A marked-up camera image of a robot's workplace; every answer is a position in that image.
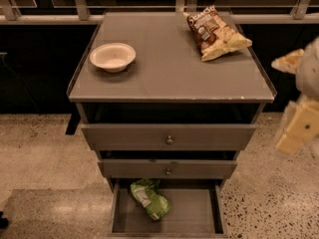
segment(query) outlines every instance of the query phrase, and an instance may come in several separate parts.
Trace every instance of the green chip bag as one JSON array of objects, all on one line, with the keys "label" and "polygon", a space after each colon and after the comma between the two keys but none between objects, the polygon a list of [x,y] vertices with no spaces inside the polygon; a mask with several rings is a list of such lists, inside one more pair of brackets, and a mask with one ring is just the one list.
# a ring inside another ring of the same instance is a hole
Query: green chip bag
[{"label": "green chip bag", "polygon": [[133,198],[153,221],[159,221],[170,209],[166,198],[158,194],[159,185],[159,179],[141,179],[131,184]]}]

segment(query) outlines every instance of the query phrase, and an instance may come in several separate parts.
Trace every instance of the floor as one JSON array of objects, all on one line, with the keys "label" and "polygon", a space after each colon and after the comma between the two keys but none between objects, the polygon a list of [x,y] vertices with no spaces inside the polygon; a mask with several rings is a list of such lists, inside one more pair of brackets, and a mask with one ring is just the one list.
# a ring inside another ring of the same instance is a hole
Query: floor
[{"label": "floor", "polygon": [[[262,114],[221,196],[230,238],[319,238],[319,139],[275,153]],[[108,238],[112,192],[69,115],[0,115],[0,238]]]}]

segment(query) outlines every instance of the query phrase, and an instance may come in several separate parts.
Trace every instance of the orange chip bag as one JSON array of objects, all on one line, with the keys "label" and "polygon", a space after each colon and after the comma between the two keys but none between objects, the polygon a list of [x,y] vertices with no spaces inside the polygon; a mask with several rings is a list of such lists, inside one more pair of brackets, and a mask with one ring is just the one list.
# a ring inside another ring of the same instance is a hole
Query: orange chip bag
[{"label": "orange chip bag", "polygon": [[223,22],[214,6],[207,7],[199,14],[184,16],[202,54],[202,61],[216,59],[252,44]]}]

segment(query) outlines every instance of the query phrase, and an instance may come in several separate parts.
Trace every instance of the cabinet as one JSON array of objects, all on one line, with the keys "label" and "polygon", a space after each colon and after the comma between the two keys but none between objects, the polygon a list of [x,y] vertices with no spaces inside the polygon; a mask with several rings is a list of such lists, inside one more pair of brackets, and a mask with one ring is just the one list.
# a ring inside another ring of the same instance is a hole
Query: cabinet
[{"label": "cabinet", "polygon": [[[226,238],[220,189],[275,96],[263,69],[249,49],[202,62],[177,13],[107,13],[92,49],[111,42],[136,60],[109,74],[87,58],[69,94],[114,192],[110,236]],[[139,178],[161,179],[171,203],[161,222],[129,197]]]}]

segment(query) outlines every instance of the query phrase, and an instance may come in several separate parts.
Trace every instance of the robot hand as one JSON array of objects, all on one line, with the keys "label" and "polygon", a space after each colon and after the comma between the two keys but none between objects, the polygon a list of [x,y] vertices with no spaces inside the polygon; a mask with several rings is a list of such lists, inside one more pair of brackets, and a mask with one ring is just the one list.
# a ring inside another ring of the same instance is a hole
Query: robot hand
[{"label": "robot hand", "polygon": [[276,150],[294,154],[319,135],[319,38],[304,51],[291,52],[272,62],[271,66],[295,74],[296,87],[301,92],[298,101],[290,102],[286,107],[275,138]]}]

